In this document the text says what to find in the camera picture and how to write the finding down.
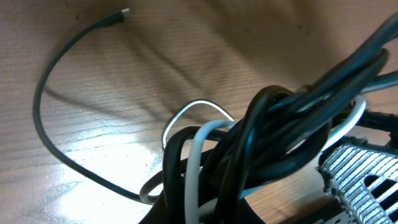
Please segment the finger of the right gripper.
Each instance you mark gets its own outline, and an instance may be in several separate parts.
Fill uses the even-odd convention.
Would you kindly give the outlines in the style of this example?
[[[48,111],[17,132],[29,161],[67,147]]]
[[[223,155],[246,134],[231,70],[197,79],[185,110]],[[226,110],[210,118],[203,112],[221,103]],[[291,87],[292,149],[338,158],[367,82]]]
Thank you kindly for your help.
[[[357,223],[397,223],[397,156],[354,144],[323,151],[318,171],[324,191]]]

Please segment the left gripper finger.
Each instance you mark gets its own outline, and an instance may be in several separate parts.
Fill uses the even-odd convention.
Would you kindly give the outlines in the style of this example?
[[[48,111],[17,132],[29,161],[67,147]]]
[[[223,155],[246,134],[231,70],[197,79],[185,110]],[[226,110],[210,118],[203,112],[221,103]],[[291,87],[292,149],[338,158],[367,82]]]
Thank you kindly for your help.
[[[355,124],[364,133],[348,134],[333,147],[354,144],[372,149],[397,149],[397,115],[366,110]]]

